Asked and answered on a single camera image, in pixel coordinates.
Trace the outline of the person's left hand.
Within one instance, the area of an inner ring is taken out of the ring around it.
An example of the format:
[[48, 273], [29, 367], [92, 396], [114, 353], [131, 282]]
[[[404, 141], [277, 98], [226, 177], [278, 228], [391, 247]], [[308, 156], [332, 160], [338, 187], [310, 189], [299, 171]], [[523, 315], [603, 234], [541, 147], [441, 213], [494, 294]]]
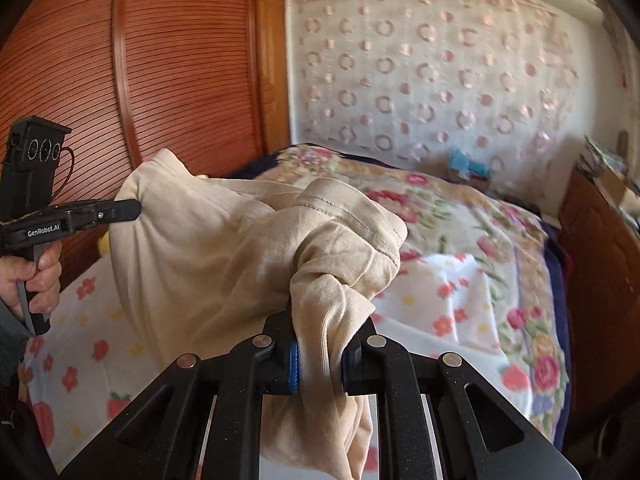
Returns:
[[17, 256], [1, 258], [1, 301], [19, 320], [24, 320], [17, 284], [23, 282], [34, 296], [29, 301], [30, 313], [51, 313], [60, 302], [60, 261], [62, 245], [52, 242], [37, 262]]

